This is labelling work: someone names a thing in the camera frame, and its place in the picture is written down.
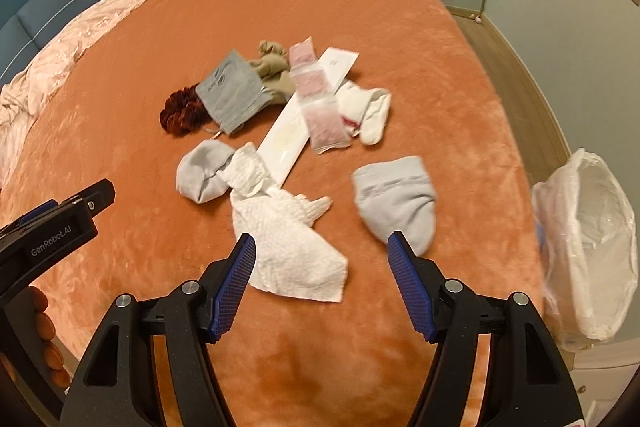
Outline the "left hand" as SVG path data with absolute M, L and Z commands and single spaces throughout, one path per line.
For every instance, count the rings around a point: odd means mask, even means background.
M 35 308 L 35 328 L 41 340 L 44 363 L 46 363 L 52 383 L 61 389 L 66 389 L 70 385 L 70 373 L 64 367 L 62 351 L 53 343 L 55 326 L 46 313 L 49 300 L 39 288 L 29 286 L 28 289 Z

